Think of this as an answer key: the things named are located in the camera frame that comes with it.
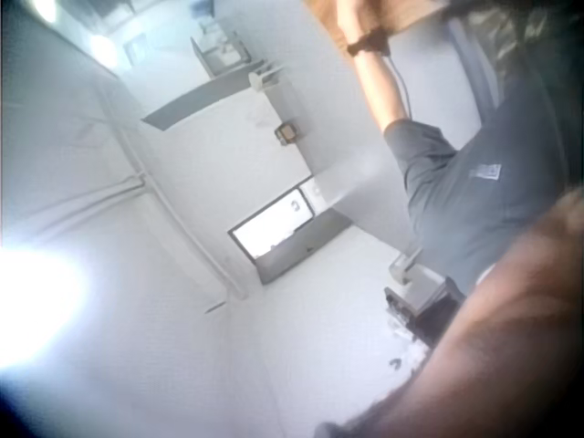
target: blurry skin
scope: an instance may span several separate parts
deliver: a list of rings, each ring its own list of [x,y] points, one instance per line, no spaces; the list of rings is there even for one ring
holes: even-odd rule
[[[338,0],[349,43],[368,0]],[[405,111],[380,55],[355,69],[381,130]],[[515,241],[466,300],[417,377],[338,436],[516,436],[565,391],[582,356],[582,191],[564,196]]]

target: man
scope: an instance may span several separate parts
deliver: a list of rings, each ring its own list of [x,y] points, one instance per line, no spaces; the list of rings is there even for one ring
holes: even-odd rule
[[[350,44],[364,37],[366,6],[338,0]],[[504,104],[469,151],[455,152],[437,129],[407,120],[379,54],[360,51],[355,68],[404,172],[424,244],[445,233],[462,253],[450,252],[447,274],[474,293],[414,378],[344,427],[318,427],[317,438],[580,436],[584,198],[579,189],[556,201],[572,175],[560,149],[544,144],[556,140],[539,126],[548,121],[529,107],[523,120],[516,103]],[[531,92],[509,98],[535,105]]]
[[[403,173],[424,261],[468,295],[515,237],[581,179],[580,78],[563,68],[568,63],[553,41],[522,47],[526,71],[509,81],[495,115],[456,151],[438,128],[408,119],[374,34],[361,26],[368,8],[367,0],[338,0],[339,27]]]

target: ceiling light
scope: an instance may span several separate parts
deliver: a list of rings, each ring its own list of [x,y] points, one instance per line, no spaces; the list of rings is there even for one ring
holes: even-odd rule
[[[79,310],[83,285],[54,255],[0,251],[0,371],[32,359]]]
[[[91,37],[91,51],[95,59],[107,68],[114,68],[118,65],[118,50],[110,39],[102,35]]]
[[[33,6],[43,20],[55,23],[57,20],[57,5],[55,0],[33,0]]]

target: forearm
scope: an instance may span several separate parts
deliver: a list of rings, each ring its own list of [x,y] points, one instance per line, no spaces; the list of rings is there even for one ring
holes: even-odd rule
[[[366,35],[356,16],[346,20],[342,29],[349,44]],[[359,52],[354,57],[354,67],[371,114],[381,131],[394,121],[408,117],[395,77],[379,53]]]

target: bright light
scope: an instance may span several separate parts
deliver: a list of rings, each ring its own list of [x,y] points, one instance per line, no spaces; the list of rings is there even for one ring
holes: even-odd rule
[[[91,51],[95,59],[105,67],[114,68],[118,65],[118,51],[110,39],[102,35],[92,36]]]
[[[83,298],[73,267],[53,255],[0,251],[0,370],[30,360]]]
[[[43,20],[55,23],[57,20],[57,5],[55,0],[33,0],[33,6]]]

